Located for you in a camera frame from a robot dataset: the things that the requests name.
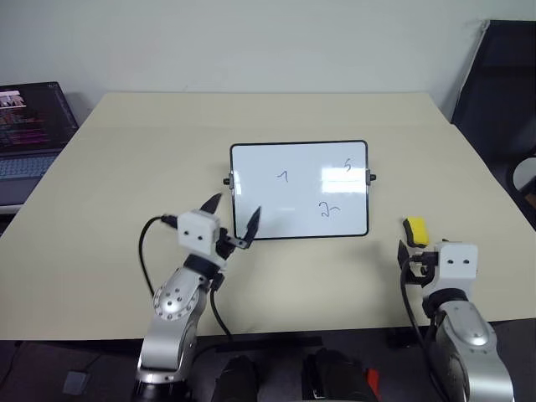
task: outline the whiteboard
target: whiteboard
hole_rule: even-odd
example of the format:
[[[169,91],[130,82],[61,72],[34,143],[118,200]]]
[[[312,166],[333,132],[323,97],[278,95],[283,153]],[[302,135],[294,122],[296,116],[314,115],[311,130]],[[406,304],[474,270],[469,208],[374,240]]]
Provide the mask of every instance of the whiteboard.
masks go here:
[[[365,141],[234,144],[230,163],[238,237],[259,206],[256,239],[369,231]]]

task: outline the laptop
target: laptop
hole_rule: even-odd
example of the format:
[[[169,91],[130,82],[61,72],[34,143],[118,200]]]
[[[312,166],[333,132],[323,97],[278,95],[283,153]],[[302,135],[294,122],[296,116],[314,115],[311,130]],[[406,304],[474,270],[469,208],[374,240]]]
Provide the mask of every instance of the laptop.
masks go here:
[[[77,130],[57,82],[0,86],[0,214],[17,212]]]

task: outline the black cable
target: black cable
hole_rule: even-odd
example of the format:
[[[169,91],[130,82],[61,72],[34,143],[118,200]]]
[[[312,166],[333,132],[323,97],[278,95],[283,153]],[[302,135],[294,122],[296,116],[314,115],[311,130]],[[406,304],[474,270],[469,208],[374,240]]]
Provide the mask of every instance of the black cable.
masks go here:
[[[162,216],[154,216],[150,218],[145,225],[143,226],[142,232],[140,233],[140,239],[137,244],[137,254],[140,258],[140,264],[142,266],[142,272],[143,276],[145,277],[145,282],[147,283],[147,287],[149,288],[149,291],[151,292],[151,296],[154,296],[154,289],[152,287],[151,280],[149,279],[149,275],[147,274],[147,268],[145,267],[145,261],[143,260],[143,240],[145,239],[145,234],[149,230],[149,227],[156,222],[157,220],[162,219]]]
[[[216,317],[216,321],[218,322],[218,324],[221,327],[221,329],[225,332],[225,336],[227,336],[227,341],[228,342],[233,342],[233,334],[227,328],[227,326],[225,326],[224,320],[221,319],[221,316],[218,313],[218,308],[216,308],[216,302],[214,300],[214,293],[215,293],[215,289],[214,288],[210,289],[209,298],[210,298],[210,307],[212,308],[212,313]],[[201,349],[199,352],[197,352],[195,354],[195,356],[193,356],[192,365],[194,365],[195,362],[197,361],[197,359],[200,358],[203,354],[207,353],[211,349],[216,349],[221,344],[222,343],[216,343],[214,345],[209,345],[209,346]]]
[[[425,358],[425,366],[428,371],[428,374],[430,375],[430,381],[432,385],[434,386],[434,389],[436,393],[439,395],[441,400],[443,402],[449,402],[448,393],[445,390],[444,384],[440,381],[440,376],[436,371],[436,366],[432,363],[428,346],[431,342],[431,337],[434,332],[434,321],[430,320],[430,327],[428,328],[428,331],[425,336],[425,340],[422,337],[422,334],[420,333],[419,325],[417,324],[417,320],[415,319],[415,315],[413,313],[413,310],[411,309],[410,301],[408,299],[408,293],[406,290],[406,278],[408,276],[408,272],[410,271],[410,258],[407,258],[406,261],[404,261],[404,264],[402,265],[402,271],[400,272],[400,292],[402,293],[402,301],[404,302],[404,307],[406,312],[408,313],[408,318],[410,319],[411,326],[415,330],[415,335],[417,337],[417,341],[419,342],[419,345],[422,349],[422,353]]]
[[[225,326],[224,321],[219,316],[218,309],[216,308],[216,303],[214,302],[214,289],[210,290],[210,307],[212,308],[212,313],[216,317],[216,321],[218,322],[219,327],[223,329],[225,335],[227,335],[227,339],[229,340],[229,342],[233,342],[233,335],[231,334],[231,331]]]
[[[99,360],[102,356],[103,356],[102,353],[101,353],[101,354],[97,354],[97,355],[96,355],[93,359],[91,359],[91,361],[90,361],[89,363],[87,363],[86,366],[84,366],[84,368],[81,369],[80,371],[81,371],[82,373],[84,373],[84,372],[86,372],[87,370],[89,370],[90,367],[91,367],[93,364],[95,364],[95,362],[96,362],[97,360]]]
[[[400,292],[402,293],[402,301],[404,302],[405,310],[408,313],[408,317],[410,318],[411,326],[415,330],[417,341],[419,342],[419,345],[424,349],[425,340],[423,339],[422,334],[420,333],[419,325],[417,324],[417,320],[415,319],[413,310],[411,310],[410,301],[408,300],[408,292],[405,288],[405,281],[406,281],[406,278],[408,277],[408,272],[410,272],[410,258],[407,258],[406,261],[404,261],[404,264],[402,265],[402,271],[400,272]]]
[[[20,353],[20,347],[21,345],[23,344],[22,341],[17,341],[15,343],[15,348],[16,350],[13,352],[13,355],[11,357],[11,361],[9,362],[9,367],[8,367],[8,371],[6,371],[6,373],[3,375],[2,377],[2,380],[0,380],[0,390],[3,389],[4,385],[7,383],[8,381],[8,378],[9,378],[9,375],[11,374],[11,372],[13,371],[13,365],[15,364],[15,359],[17,358],[17,356],[19,355]]]

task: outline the laptop screen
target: laptop screen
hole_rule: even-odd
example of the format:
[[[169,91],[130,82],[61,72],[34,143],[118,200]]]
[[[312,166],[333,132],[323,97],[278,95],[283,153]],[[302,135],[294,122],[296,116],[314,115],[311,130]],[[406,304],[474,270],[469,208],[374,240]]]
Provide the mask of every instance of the laptop screen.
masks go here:
[[[57,82],[0,86],[0,153],[61,149],[76,130]]]

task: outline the laptop keyboard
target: laptop keyboard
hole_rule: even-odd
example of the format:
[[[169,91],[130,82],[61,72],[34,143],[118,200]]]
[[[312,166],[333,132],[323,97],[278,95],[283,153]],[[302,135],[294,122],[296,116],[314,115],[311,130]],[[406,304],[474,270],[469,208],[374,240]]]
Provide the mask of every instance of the laptop keyboard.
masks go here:
[[[43,176],[56,155],[0,159],[0,180],[7,178],[38,178]]]

